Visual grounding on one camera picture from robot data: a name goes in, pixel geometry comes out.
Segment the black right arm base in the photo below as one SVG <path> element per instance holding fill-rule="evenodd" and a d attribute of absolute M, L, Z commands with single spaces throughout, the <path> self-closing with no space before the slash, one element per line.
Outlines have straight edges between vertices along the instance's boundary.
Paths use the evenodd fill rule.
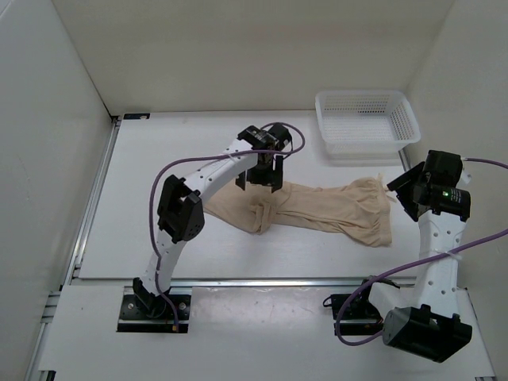
<path fill-rule="evenodd" d="M 362 290 L 345 308 L 341 318 L 340 330 L 343 337 L 371 336 L 379 333 L 383 328 L 383 317 L 368 301 L 371 286 Z M 331 294 L 322 302 L 322 306 L 331 309 L 333 319 L 346 302 L 350 294 Z"/>

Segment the aluminium table edge rail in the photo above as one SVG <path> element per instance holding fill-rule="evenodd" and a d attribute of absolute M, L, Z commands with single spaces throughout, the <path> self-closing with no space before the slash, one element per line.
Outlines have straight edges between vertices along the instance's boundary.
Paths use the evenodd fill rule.
<path fill-rule="evenodd" d="M 268 278 L 268 279 L 173 279 L 174 288 L 192 287 L 358 287 L 362 278 Z M 83 279 L 73 278 L 71 286 L 125 286 L 131 287 L 131 279 Z"/>

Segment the beige trousers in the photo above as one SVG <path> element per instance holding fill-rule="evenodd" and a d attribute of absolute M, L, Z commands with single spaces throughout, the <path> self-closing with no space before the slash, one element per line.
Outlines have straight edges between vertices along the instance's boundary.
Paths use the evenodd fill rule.
<path fill-rule="evenodd" d="M 342 187 L 308 187 L 285 182 L 268 187 L 234 182 L 221 188 L 204 210 L 247 233 L 263 234 L 272 225 L 341 233 L 370 246 L 392 243 L 391 203 L 382 178 L 364 177 Z"/>

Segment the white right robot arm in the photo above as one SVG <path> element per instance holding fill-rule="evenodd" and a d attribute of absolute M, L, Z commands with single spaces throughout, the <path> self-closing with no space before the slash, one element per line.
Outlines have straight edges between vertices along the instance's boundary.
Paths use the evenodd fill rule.
<path fill-rule="evenodd" d="M 460 158 L 421 162 L 388 183 L 418 223 L 424 264 L 412 290 L 378 281 L 356 298 L 365 317 L 382 316 L 385 345 L 436 363 L 445 362 L 472 337 L 472 327 L 460 320 L 459 260 L 451 252 L 460 245 L 470 215 L 470 194 L 456 186 L 462 170 Z"/>

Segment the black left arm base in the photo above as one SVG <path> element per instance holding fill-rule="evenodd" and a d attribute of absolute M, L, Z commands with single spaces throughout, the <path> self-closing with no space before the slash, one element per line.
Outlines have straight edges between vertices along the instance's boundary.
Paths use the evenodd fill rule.
<path fill-rule="evenodd" d="M 148 292 L 139 278 L 133 290 L 125 292 L 117 320 L 119 333 L 188 333 L 191 315 L 190 294 L 164 297 Z"/>

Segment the white plastic basket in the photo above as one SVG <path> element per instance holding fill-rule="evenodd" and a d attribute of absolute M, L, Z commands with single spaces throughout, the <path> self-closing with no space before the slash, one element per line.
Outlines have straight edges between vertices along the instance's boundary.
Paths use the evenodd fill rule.
<path fill-rule="evenodd" d="M 325 90 L 315 97 L 317 124 L 331 156 L 392 155 L 421 139 L 398 90 Z"/>

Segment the aluminium right side rail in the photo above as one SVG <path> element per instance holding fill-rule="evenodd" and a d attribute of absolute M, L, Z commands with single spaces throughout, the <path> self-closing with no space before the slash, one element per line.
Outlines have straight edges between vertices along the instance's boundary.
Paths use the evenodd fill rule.
<path fill-rule="evenodd" d="M 401 149 L 399 152 L 399 157 L 402 162 L 402 167 L 404 171 L 409 171 L 412 168 L 410 156 L 406 148 Z"/>

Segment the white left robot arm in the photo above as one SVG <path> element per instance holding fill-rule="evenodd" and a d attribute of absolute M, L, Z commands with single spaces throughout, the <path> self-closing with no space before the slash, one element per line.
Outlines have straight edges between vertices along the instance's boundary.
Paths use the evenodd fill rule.
<path fill-rule="evenodd" d="M 144 274 L 133 280 L 138 306 L 157 318 L 175 304 L 168 297 L 171 278 L 183 248 L 205 225 L 204 209 L 228 183 L 245 189 L 247 183 L 277 191 L 283 183 L 283 157 L 292 144 L 287 131 L 276 133 L 251 126 L 218 156 L 198 158 L 202 166 L 178 177 L 158 173 L 162 191 L 149 195 L 148 225 L 152 257 Z"/>

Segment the aluminium left side rail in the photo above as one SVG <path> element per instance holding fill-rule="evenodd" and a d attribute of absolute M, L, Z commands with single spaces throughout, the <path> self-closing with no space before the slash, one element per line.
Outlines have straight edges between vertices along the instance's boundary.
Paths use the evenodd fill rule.
<path fill-rule="evenodd" d="M 59 290 L 51 291 L 48 294 L 47 301 L 44 306 L 44 312 L 40 320 L 41 325 L 51 322 L 56 312 L 56 306 L 59 301 L 61 291 L 63 290 L 64 286 L 71 285 L 75 273 L 81 268 L 83 256 L 93 225 L 94 216 L 96 214 L 99 199 L 102 193 L 102 188 L 114 152 L 114 146 L 121 126 L 121 120 L 122 116 L 112 117 L 110 135 L 106 141 L 106 145 L 102 153 L 102 158 L 98 166 L 96 176 L 94 177 L 94 182 L 87 201 L 86 209 L 83 213 L 83 218 L 79 225 L 79 230 L 75 236 L 71 252 L 68 256 L 67 268 L 64 272 L 63 280 L 60 282 Z"/>

